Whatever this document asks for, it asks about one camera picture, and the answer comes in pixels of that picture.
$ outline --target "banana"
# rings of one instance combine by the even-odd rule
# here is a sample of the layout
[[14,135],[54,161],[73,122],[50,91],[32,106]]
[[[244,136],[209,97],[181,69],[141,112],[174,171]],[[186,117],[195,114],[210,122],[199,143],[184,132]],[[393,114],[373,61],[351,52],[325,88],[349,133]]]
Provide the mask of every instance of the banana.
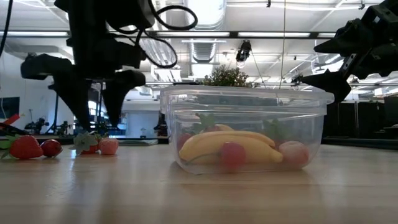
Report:
[[221,131],[234,131],[233,128],[225,124],[216,124],[215,126],[217,126]]
[[179,152],[180,158],[190,161],[198,156],[210,154],[195,159],[192,164],[214,164],[219,161],[217,152],[220,151],[222,145],[226,142],[235,142],[242,145],[246,151],[247,163],[282,162],[283,155],[265,141],[261,141],[264,138],[259,138],[258,135],[249,131],[217,131],[198,134],[184,144]]
[[259,133],[254,133],[251,131],[213,131],[213,132],[207,132],[207,133],[201,133],[197,134],[193,137],[191,137],[185,144],[190,144],[191,146],[195,145],[197,141],[200,141],[201,139],[208,139],[210,136],[224,136],[224,135],[230,135],[230,136],[246,136],[250,138],[257,139],[259,141],[262,141],[269,145],[270,147],[275,147],[275,142],[270,139],[269,137],[259,134]]

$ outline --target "container rim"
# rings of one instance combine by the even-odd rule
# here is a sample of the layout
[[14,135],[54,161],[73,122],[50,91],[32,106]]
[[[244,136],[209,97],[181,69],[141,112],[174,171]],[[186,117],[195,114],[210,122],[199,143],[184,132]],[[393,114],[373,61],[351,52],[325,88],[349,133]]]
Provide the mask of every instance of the container rim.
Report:
[[226,95],[226,96],[255,96],[296,98],[301,100],[323,100],[326,104],[334,102],[335,96],[323,90],[317,92],[297,90],[268,90],[259,88],[225,87],[225,86],[170,86],[161,89],[162,98],[170,95],[201,94],[201,95]]

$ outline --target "table surface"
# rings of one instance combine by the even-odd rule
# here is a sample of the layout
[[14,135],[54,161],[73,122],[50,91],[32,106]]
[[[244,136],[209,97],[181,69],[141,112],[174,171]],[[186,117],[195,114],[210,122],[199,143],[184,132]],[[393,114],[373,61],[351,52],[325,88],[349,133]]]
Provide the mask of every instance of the table surface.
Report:
[[192,175],[173,161],[167,145],[1,161],[0,222],[398,223],[395,151],[322,146],[295,172]]

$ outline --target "red strawberry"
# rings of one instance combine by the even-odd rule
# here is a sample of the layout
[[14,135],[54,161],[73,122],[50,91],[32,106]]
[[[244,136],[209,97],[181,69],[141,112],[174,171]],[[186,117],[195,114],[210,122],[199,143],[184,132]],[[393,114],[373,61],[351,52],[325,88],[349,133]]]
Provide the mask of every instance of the red strawberry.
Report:
[[18,137],[9,148],[10,155],[18,159],[31,159],[43,156],[43,149],[36,138],[30,135]]
[[63,150],[61,144],[54,139],[43,142],[40,147],[43,149],[43,155],[46,157],[55,157]]
[[89,151],[82,151],[80,155],[89,155],[89,154],[95,154],[98,150],[100,149],[99,145],[96,146],[90,146]]
[[229,171],[235,171],[246,161],[246,151],[235,142],[226,142],[221,147],[221,164]]
[[177,149],[178,151],[180,151],[182,149],[182,146],[184,146],[185,142],[188,141],[188,139],[190,139],[192,137],[191,134],[182,134],[177,141]]
[[99,142],[99,149],[101,155],[115,155],[119,147],[119,141],[117,139],[102,139]]

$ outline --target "plastic container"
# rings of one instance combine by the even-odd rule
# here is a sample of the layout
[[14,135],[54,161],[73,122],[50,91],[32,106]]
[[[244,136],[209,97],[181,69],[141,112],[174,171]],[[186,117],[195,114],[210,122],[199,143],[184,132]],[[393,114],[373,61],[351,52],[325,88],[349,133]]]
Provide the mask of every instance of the plastic container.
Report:
[[301,169],[317,153],[333,94],[173,86],[160,94],[175,160],[193,174]]

